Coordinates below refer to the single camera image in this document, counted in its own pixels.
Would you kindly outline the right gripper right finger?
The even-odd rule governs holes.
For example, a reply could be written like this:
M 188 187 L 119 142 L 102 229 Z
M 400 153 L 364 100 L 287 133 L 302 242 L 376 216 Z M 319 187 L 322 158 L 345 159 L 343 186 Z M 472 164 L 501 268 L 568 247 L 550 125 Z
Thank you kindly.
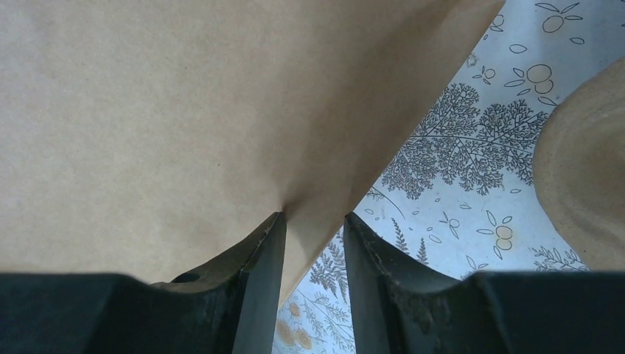
M 439 273 L 344 219 L 358 353 L 622 353 L 621 272 Z

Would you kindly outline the brown pulp cup carrier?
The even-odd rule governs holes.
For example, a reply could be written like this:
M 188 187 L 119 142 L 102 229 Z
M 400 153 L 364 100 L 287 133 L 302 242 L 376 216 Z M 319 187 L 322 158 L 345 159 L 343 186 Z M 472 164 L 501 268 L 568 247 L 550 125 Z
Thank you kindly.
M 624 60 L 554 110 L 534 149 L 537 199 L 594 271 L 624 269 Z

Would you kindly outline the brown paper bag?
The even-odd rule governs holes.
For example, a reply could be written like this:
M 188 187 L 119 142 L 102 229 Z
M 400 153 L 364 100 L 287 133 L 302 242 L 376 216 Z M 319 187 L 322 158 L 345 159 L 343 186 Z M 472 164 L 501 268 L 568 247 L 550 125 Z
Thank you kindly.
M 168 281 L 287 216 L 281 300 L 501 1 L 3 1 L 1 269 Z

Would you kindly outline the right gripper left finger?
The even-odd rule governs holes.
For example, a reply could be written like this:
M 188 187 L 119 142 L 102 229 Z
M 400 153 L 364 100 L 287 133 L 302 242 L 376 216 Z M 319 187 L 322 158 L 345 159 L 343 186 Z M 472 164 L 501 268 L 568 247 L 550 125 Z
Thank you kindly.
M 1 275 L 3 353 L 269 353 L 287 222 L 169 282 L 125 274 Z

